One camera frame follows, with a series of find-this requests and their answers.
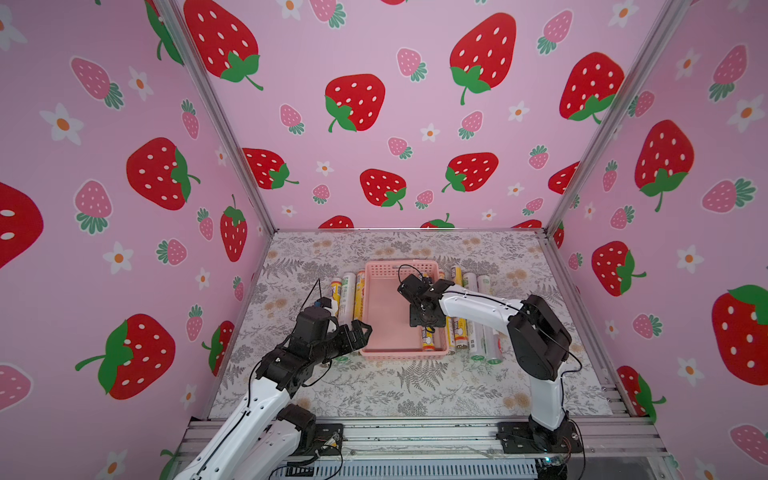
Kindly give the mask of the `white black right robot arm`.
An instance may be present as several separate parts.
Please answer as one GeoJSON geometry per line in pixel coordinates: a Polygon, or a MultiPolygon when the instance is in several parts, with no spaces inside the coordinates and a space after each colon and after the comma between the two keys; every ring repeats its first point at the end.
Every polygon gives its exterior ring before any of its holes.
{"type": "Polygon", "coordinates": [[[448,280],[432,283],[415,275],[400,283],[398,293],[410,304],[412,327],[432,332],[443,328],[449,318],[463,318],[505,331],[518,365],[530,377],[530,429],[541,435],[561,429],[566,422],[561,369],[570,354],[572,337],[543,298],[503,299],[448,280]]]}

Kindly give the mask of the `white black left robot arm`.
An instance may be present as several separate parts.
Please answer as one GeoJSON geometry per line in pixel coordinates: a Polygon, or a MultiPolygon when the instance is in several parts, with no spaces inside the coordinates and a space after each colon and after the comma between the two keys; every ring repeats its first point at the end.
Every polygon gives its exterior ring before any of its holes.
{"type": "Polygon", "coordinates": [[[373,332],[359,320],[339,323],[327,302],[297,315],[286,339],[252,369],[239,406],[178,479],[268,479],[309,446],[316,417],[293,398],[316,366],[366,347],[373,332]]]}

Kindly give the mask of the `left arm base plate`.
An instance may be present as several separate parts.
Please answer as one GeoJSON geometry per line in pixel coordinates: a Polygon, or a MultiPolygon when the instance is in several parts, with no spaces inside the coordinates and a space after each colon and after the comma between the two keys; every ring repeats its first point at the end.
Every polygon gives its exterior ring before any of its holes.
{"type": "Polygon", "coordinates": [[[342,423],[319,423],[300,430],[299,444],[293,456],[331,455],[340,449],[344,440],[342,423]]]}

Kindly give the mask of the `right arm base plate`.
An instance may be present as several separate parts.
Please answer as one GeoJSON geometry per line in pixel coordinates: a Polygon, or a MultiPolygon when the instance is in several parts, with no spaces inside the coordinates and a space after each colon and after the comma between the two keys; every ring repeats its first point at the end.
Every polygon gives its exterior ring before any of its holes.
{"type": "Polygon", "coordinates": [[[569,419],[554,430],[548,430],[532,418],[522,422],[500,422],[495,438],[505,454],[566,455],[584,451],[581,436],[569,419]]]}

